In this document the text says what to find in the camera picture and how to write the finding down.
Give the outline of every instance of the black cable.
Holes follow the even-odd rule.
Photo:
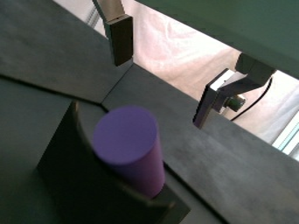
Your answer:
[[[244,109],[244,111],[241,111],[232,119],[231,121],[233,122],[256,104],[257,102],[263,99],[263,97],[267,94],[268,89],[271,88],[271,84],[272,84],[272,79],[273,77],[269,78],[268,83],[267,83],[267,87],[265,87],[265,91],[264,93],[257,97],[257,99],[253,101],[253,103]]]

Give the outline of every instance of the purple cylinder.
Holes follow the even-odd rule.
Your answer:
[[[142,195],[152,198],[164,186],[164,163],[157,123],[137,106],[117,108],[100,119],[93,149],[101,161]]]

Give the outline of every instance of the metal bracket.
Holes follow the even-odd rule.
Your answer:
[[[232,100],[233,105],[231,107],[236,111],[245,102],[244,98],[237,97],[237,95],[263,87],[276,71],[271,66],[256,61],[244,53],[239,55],[235,68],[237,70],[235,73],[224,69],[204,88],[200,104],[192,118],[193,125],[198,129],[204,124],[211,109],[220,112],[220,109],[227,107],[229,100]]]
[[[102,18],[112,60],[116,66],[133,56],[133,18],[125,14],[120,0],[92,0]]]

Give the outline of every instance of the dark gray surface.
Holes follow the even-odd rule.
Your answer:
[[[36,171],[70,99],[0,79],[0,223],[57,224],[52,198]],[[78,103],[78,119],[88,137],[105,114],[98,106]],[[165,173],[166,185],[190,207],[182,224],[215,224],[217,218],[189,191]]]
[[[52,0],[0,2],[1,75],[101,102],[130,65],[113,66],[108,40]]]
[[[213,112],[196,129],[197,102],[136,65],[102,104],[153,112],[165,163],[228,223],[299,223],[299,164],[236,124]]]

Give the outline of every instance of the black holder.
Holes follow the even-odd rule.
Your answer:
[[[65,223],[176,224],[189,208],[166,185],[154,199],[138,194],[96,158],[73,102],[37,170]]]

